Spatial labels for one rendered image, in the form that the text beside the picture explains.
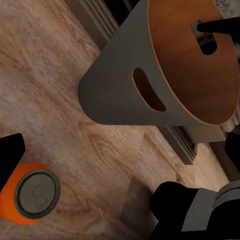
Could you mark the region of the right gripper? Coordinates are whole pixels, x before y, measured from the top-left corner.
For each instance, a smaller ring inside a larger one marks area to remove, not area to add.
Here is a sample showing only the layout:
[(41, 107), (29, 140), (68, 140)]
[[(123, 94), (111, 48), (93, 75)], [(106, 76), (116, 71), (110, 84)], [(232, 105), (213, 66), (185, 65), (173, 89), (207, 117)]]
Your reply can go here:
[(236, 36), (240, 44), (240, 16), (216, 21), (199, 23), (197, 31), (204, 33), (220, 33)]

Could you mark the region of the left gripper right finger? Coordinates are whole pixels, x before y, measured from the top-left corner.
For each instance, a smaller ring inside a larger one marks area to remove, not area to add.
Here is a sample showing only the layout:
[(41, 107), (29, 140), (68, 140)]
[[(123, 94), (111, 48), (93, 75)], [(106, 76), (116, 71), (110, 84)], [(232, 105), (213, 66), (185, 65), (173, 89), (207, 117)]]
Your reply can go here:
[(240, 135), (229, 133), (224, 150), (240, 172)]

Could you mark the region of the trash can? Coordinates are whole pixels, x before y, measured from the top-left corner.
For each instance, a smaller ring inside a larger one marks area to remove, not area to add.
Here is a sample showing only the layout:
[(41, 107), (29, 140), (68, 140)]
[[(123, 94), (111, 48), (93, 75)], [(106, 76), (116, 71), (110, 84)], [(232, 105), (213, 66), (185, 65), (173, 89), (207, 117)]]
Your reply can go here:
[(213, 0), (140, 0), (79, 82), (84, 113), (101, 125), (229, 122), (240, 99), (232, 37), (213, 32), (217, 50), (205, 55), (191, 29), (223, 19)]

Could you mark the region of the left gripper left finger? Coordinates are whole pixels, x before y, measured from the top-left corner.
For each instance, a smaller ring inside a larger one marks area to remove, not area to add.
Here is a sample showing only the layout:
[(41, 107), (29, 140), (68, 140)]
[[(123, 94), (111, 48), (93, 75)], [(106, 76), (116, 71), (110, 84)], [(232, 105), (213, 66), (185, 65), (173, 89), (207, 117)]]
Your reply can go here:
[(21, 133), (0, 138), (0, 192), (26, 151)]

